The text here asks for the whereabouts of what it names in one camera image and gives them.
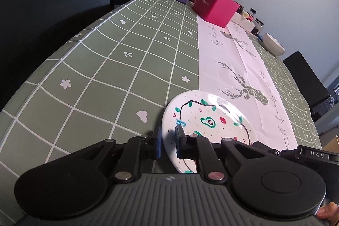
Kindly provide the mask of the person right hand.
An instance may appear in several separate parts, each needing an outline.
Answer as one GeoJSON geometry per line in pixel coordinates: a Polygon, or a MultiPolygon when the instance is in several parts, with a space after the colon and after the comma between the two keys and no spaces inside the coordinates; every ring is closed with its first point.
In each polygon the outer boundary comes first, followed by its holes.
{"type": "Polygon", "coordinates": [[[320,219],[329,220],[331,223],[338,221],[339,206],[330,202],[328,205],[324,205],[318,209],[317,217],[320,219]]]}

